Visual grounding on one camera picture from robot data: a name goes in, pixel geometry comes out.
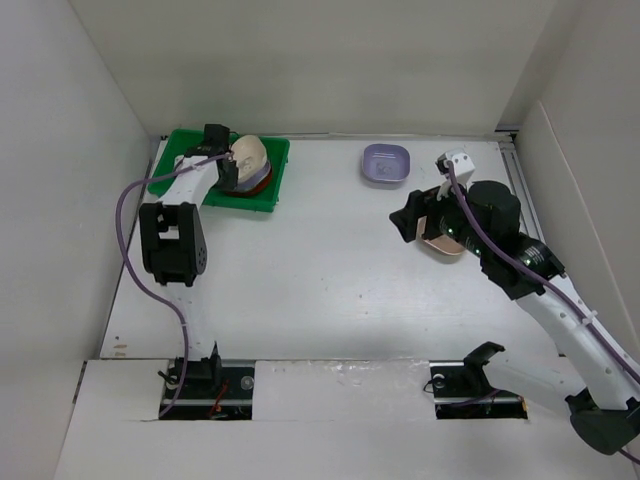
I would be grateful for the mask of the cream square bowl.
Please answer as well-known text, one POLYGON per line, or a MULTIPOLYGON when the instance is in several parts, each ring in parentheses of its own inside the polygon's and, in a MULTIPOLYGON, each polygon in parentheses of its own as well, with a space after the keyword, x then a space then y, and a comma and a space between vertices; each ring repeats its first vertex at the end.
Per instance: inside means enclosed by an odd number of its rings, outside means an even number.
POLYGON ((238 180, 244 181, 267 161, 266 147, 255 135, 245 135, 231 145, 232 158, 239 170, 238 180))

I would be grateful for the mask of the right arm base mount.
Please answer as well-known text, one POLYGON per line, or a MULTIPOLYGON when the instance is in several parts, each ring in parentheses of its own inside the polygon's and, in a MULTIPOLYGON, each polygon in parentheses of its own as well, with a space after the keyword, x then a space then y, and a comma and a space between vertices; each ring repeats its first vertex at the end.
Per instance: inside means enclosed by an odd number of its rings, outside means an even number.
POLYGON ((521 396, 478 380, 462 361, 433 361, 429 371, 423 392, 432 396, 437 420, 528 419, 521 396))

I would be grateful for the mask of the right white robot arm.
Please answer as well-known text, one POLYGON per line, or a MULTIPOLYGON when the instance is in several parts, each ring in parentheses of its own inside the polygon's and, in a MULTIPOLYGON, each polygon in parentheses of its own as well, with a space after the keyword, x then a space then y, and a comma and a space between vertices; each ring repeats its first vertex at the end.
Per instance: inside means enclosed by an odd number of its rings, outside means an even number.
POLYGON ((575 369, 573 376, 519 362, 487 341, 463 360, 465 387, 481 396, 502 390, 569 420, 604 455, 639 435, 639 365, 577 293, 564 265, 520 230, 521 203, 496 181, 415 190, 389 219, 404 242, 449 239, 475 255, 484 276, 532 317, 575 369))

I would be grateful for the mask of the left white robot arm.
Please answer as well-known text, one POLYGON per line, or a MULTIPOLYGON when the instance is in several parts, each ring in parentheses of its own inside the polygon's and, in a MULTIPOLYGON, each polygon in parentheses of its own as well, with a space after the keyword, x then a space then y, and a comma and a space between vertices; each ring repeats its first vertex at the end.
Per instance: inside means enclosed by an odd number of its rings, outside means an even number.
POLYGON ((205 397, 220 390, 223 373, 216 345, 190 343, 203 318, 196 279, 208 262, 199 210, 212 187, 237 179, 229 137, 228 127, 207 124, 202 141, 175 159, 165 176, 171 182, 166 192, 139 208, 144 269, 162 287, 163 302, 178 316, 183 333, 185 353, 176 360, 178 378, 188 378, 190 387, 205 397))

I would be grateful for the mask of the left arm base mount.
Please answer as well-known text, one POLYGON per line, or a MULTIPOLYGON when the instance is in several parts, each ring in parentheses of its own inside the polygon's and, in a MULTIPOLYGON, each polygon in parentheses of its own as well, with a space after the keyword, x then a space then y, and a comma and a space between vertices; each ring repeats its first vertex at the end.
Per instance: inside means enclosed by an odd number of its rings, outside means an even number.
POLYGON ((214 371, 208 359, 189 361, 186 379, 178 399, 167 413, 182 372, 178 358, 166 371, 158 374, 164 380, 159 405, 160 420, 249 421, 252 419, 255 386, 253 361, 223 361, 214 371))

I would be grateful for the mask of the red round plate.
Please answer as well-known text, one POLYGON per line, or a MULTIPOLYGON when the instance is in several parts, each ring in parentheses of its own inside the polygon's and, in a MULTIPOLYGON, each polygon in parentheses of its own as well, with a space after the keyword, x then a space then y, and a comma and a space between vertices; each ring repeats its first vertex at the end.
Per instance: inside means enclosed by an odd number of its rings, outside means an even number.
POLYGON ((272 176, 273 171, 270 170, 268 173, 265 173, 259 181, 256 180, 257 176, 254 176, 252 180, 256 181, 251 188, 249 188, 250 182, 247 182, 246 184, 238 185, 234 190, 224 191, 224 194, 236 198, 254 197, 263 192, 269 186, 272 176))

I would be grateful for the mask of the purple square bowl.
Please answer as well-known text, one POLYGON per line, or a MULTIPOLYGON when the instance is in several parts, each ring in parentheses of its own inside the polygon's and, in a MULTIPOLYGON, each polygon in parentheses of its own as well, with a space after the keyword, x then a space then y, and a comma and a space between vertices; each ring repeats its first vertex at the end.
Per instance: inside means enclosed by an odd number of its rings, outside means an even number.
POLYGON ((371 144, 363 151, 361 173, 370 182, 400 184, 408 178, 410 171, 410 154, 400 145, 371 144))
POLYGON ((234 189, 235 193, 246 193, 255 190, 271 174, 271 164, 267 161, 259 170, 250 175, 246 180, 238 180, 234 189))

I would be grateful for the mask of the pink square bowl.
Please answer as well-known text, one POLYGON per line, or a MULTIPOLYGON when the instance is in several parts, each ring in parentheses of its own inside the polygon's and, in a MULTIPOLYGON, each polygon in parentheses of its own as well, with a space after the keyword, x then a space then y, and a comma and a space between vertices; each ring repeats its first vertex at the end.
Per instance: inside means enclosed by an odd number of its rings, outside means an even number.
POLYGON ((423 237, 426 232, 427 217, 421 217, 417 223, 416 240, 426 245, 430 249, 447 256, 459 256, 465 252, 463 246, 456 243, 451 238, 440 235, 434 239, 428 240, 423 237))

